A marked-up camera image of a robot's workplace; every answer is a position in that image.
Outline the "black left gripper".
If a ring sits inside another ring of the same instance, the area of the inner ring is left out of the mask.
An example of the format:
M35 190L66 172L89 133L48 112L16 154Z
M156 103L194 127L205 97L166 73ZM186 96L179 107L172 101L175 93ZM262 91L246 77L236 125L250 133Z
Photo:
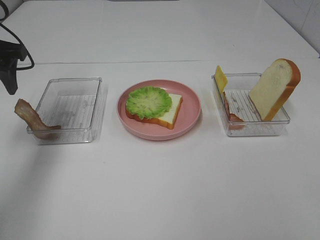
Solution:
M17 62L26 58L26 47L21 43L0 41L0 80L10 95L18 89Z

